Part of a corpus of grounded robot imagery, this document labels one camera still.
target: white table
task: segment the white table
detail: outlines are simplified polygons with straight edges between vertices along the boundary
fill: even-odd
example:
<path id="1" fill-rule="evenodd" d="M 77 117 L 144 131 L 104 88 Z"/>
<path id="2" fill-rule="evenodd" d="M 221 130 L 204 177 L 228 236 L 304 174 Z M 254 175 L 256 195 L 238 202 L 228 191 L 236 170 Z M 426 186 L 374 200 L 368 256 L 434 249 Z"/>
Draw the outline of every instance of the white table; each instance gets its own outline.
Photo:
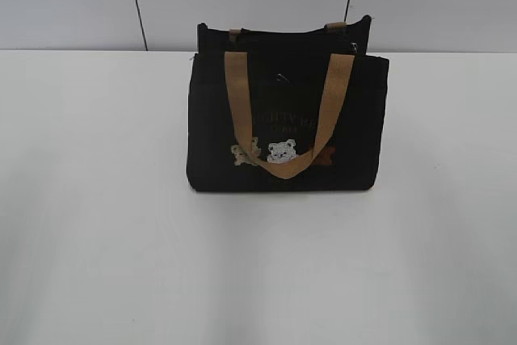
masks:
<path id="1" fill-rule="evenodd" d="M 517 343 L 517 55 L 386 54 L 365 193 L 201 195 L 191 53 L 0 52 L 0 343 Z"/>

